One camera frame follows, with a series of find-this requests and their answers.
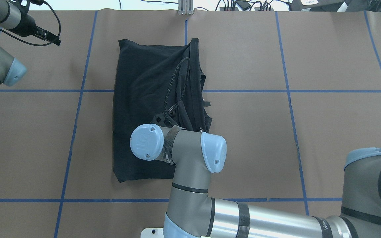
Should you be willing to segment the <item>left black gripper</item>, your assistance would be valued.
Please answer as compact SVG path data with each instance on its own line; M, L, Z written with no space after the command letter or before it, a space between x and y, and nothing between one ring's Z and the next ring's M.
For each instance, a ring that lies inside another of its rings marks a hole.
M47 45L54 44L59 46L61 44L59 37L48 30L37 28L34 18L28 13L20 10L20 16L20 22L12 29L12 33L21 37L35 36L38 39L45 40Z

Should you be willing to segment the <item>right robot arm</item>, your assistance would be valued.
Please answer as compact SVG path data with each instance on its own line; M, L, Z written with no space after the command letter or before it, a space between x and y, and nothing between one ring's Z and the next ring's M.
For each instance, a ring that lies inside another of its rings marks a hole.
M138 126L130 148L173 169L164 238L381 238L381 133L273 139Z

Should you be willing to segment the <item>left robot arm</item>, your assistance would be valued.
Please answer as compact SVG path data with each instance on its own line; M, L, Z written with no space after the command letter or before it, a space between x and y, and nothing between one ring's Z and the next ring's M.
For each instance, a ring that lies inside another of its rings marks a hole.
M31 4L49 5L45 0L27 0L26 5L22 5L21 0L0 0L0 32L20 42L22 37L34 36L45 41L43 46L59 46L62 32L59 17L56 16L58 33L53 34L36 25L34 18L28 14ZM0 47L0 85L13 86L26 72L27 68L17 58Z

